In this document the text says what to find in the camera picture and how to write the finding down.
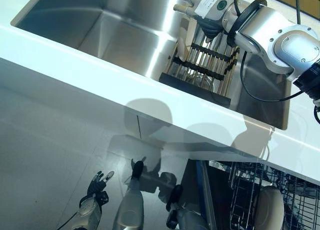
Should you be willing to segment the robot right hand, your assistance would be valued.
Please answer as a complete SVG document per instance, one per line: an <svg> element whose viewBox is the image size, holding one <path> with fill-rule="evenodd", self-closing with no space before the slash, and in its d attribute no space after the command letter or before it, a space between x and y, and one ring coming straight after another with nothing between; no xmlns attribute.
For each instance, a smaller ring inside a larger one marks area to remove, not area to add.
<svg viewBox="0 0 320 230"><path fill-rule="evenodd" d="M196 20L207 39L214 39L224 31L223 16L234 0L181 0L175 4L174 11Z"/></svg>

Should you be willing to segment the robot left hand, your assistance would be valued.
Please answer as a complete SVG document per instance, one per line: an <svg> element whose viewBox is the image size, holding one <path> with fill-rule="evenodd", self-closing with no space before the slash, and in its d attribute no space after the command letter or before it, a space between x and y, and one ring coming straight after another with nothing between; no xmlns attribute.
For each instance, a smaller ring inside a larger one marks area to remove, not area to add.
<svg viewBox="0 0 320 230"><path fill-rule="evenodd" d="M104 176L102 171L98 171L92 178L88 188L87 196L92 196L93 194L101 193L107 185L107 182L113 177L114 171L110 171Z"/></svg>

